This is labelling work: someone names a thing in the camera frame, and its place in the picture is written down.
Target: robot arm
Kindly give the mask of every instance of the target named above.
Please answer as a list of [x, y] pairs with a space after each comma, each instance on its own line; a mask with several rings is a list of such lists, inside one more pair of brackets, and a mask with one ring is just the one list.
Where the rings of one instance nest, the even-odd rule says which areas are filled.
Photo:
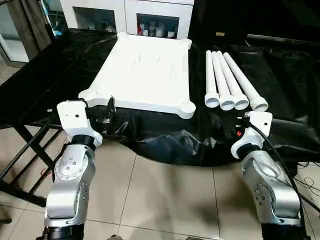
[[95, 149], [102, 136], [94, 131], [83, 101], [57, 106], [61, 125], [71, 142], [57, 161], [55, 181], [46, 201], [43, 236], [38, 240], [82, 240], [89, 188], [95, 175]]
[[[95, 175], [95, 149], [102, 136], [94, 131], [83, 101], [58, 104], [61, 125], [71, 144], [54, 168], [55, 182], [45, 211], [43, 236], [38, 240], [82, 240], [87, 217], [89, 188]], [[248, 112], [250, 123], [269, 135], [272, 114]], [[252, 127], [231, 148], [241, 159], [243, 178], [251, 190], [265, 240], [309, 239], [300, 213], [300, 199], [287, 184], [283, 167], [262, 150], [264, 139]]]
[[[271, 113], [251, 111], [245, 118], [269, 135]], [[252, 127], [238, 135], [242, 137], [232, 145], [231, 153], [241, 159], [243, 179], [252, 193], [263, 239], [308, 239], [302, 225], [300, 199], [287, 183], [288, 176], [281, 164], [262, 150], [264, 139]]]

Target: table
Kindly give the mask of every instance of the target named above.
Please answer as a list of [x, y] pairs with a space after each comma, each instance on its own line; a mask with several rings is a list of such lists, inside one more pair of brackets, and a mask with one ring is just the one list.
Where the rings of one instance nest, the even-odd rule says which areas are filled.
[[[106, 60], [117, 37], [113, 33], [71, 29], [48, 46], [0, 87], [0, 121], [42, 126], [48, 109], [76, 100], [87, 89]], [[227, 51], [273, 114], [270, 139], [286, 161], [319, 160], [320, 63], [318, 51], [243, 44], [192, 44], [189, 51], [190, 99], [196, 104], [192, 119], [177, 115], [118, 108], [105, 138], [119, 141], [137, 154], [181, 165], [218, 166], [236, 161], [230, 154], [236, 117], [245, 111], [207, 108], [205, 52]], [[91, 108], [94, 118], [105, 109]], [[59, 128], [58, 120], [49, 125]]]

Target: tile floor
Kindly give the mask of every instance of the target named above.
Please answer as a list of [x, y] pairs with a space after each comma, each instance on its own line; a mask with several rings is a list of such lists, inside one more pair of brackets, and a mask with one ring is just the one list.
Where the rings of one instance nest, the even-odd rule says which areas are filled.
[[[37, 128], [29, 127], [32, 133]], [[54, 134], [50, 130], [45, 140]], [[61, 133], [47, 148], [55, 157], [67, 141]], [[0, 170], [25, 144], [12, 129], [0, 130]], [[9, 181], [35, 153], [28, 150], [9, 172]], [[85, 225], [86, 240], [105, 240], [113, 234], [125, 240], [185, 240], [187, 236], [213, 240], [260, 240], [255, 206], [241, 177], [240, 165], [215, 168], [176, 166], [136, 155], [125, 146], [105, 141], [96, 150], [96, 174], [90, 186]], [[38, 159], [19, 181], [31, 188], [46, 166]], [[320, 188], [320, 168], [300, 168], [298, 177]], [[48, 176], [36, 191], [46, 197]], [[300, 186], [318, 206], [320, 197]], [[305, 205], [307, 230], [320, 240], [319, 214]], [[0, 240], [35, 240], [41, 235], [44, 209], [0, 192], [0, 215], [12, 223], [0, 226]]]

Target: metal bar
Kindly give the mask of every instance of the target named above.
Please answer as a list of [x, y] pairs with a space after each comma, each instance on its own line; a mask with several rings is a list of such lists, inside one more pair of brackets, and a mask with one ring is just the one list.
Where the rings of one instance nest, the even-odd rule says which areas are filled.
[[44, 125], [35, 135], [32, 137], [31, 133], [28, 131], [28, 129], [24, 125], [16, 125], [14, 126], [15, 130], [21, 135], [21, 137], [27, 142], [27, 145], [29, 144], [29, 147], [31, 147], [36, 154], [39, 155], [39, 157], [44, 161], [44, 163], [50, 168], [54, 169], [55, 164], [54, 161], [49, 157], [49, 155], [46, 153], [46, 151], [37, 143], [37, 140], [39, 137], [41, 137], [44, 132], [47, 132], [49, 130], [48, 125]]
[[314, 41], [305, 41], [305, 40], [296, 40], [291, 38], [283, 38], [283, 37], [276, 37], [276, 36], [264, 36], [264, 35], [256, 35], [256, 34], [248, 34], [247, 38], [249, 39], [258, 39], [258, 40], [269, 40], [279, 43], [290, 43], [295, 45], [309, 45], [314, 47], [319, 47], [319, 42]]
[[17, 155], [15, 155], [15, 157], [11, 160], [11, 162], [9, 162], [9, 164], [3, 169], [3, 171], [0, 173], [0, 180], [2, 180], [5, 175], [9, 172], [9, 170], [14, 166], [14, 164], [19, 160], [19, 158], [22, 156], [22, 154], [24, 154], [24, 152], [28, 149], [28, 147], [31, 146], [31, 144], [33, 144], [36, 140], [38, 140], [38, 134], [42, 134], [41, 131], [45, 131], [45, 129], [40, 129], [35, 135], [34, 137], [27, 142], [26, 145], [24, 145], [24, 147], [17, 153]]
[[[67, 146], [69, 144], [65, 143], [61, 149], [61, 152], [55, 157], [54, 159], [54, 163], [56, 163], [59, 158], [61, 158], [61, 156], [64, 154], [64, 151], [66, 150]], [[33, 187], [30, 189], [29, 194], [34, 194], [36, 192], [36, 190], [38, 189], [38, 187], [40, 186], [40, 184], [43, 182], [43, 180], [46, 178], [46, 176], [48, 175], [48, 173], [51, 171], [50, 168], [47, 168], [44, 173], [41, 175], [41, 177], [38, 179], [38, 181], [36, 181], [36, 183], [33, 185]]]
[[15, 187], [10, 186], [3, 180], [0, 180], [0, 191], [5, 192], [6, 194], [10, 194], [16, 198], [25, 200], [29, 203], [38, 205], [39, 207], [44, 208], [46, 206], [47, 199], [42, 196], [35, 196], [23, 190], [17, 190]]
[[[47, 147], [57, 138], [57, 136], [62, 132], [62, 130], [58, 130], [55, 132], [55, 134], [43, 145], [43, 149], [47, 149]], [[36, 154], [25, 167], [15, 176], [15, 178], [10, 182], [10, 185], [14, 185], [18, 179], [25, 173], [25, 171], [35, 162], [35, 160], [38, 158], [38, 154]]]

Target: white pipe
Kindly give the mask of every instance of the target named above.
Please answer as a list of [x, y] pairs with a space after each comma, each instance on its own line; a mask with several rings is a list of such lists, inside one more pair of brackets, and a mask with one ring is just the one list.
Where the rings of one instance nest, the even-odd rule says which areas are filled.
[[237, 110], [245, 109], [249, 105], [249, 100], [247, 96], [242, 93], [241, 88], [237, 83], [237, 80], [235, 79], [224, 56], [222, 55], [222, 52], [217, 51], [216, 53], [218, 55], [218, 59], [219, 59], [226, 83], [228, 84], [230, 93], [234, 97], [234, 101], [235, 101], [234, 108]]
[[219, 105], [219, 94], [217, 93], [214, 65], [209, 50], [205, 52], [205, 84], [204, 103], [209, 108], [215, 108]]
[[214, 74], [216, 79], [216, 84], [218, 86], [218, 91], [220, 95], [220, 108], [224, 111], [229, 111], [235, 107], [235, 99], [230, 94], [224, 73], [222, 72], [218, 55], [215, 51], [212, 52], [212, 62], [214, 68]]
[[229, 53], [225, 52], [223, 56], [226, 62], [228, 63], [229, 67], [231, 68], [231, 71], [233, 72], [234, 76], [238, 80], [240, 86], [242, 87], [244, 93], [250, 100], [251, 108], [257, 112], [266, 111], [269, 107], [267, 101], [259, 95], [259, 93], [256, 91], [254, 86], [252, 86], [248, 78], [244, 75], [244, 73], [235, 63], [235, 61], [231, 58]]

